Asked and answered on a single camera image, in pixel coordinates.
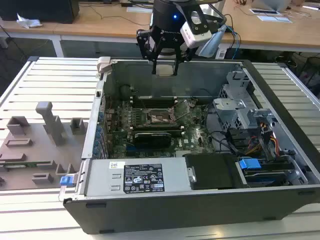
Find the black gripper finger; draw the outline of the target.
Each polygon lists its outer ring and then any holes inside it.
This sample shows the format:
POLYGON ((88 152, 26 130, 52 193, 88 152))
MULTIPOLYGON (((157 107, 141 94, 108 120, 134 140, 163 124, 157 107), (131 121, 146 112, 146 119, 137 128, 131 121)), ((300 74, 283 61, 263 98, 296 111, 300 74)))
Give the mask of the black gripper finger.
POLYGON ((157 52, 157 47, 151 48, 150 39, 150 30, 138 29, 136 31, 136 40, 141 56, 144 60, 152 62, 152 74, 155 75, 157 73, 157 60, 159 53, 157 52))
POLYGON ((186 43, 175 48, 175 64, 174 64, 174 75, 178 74, 179 64, 183 62, 190 62, 195 56, 198 48, 189 48, 186 43))

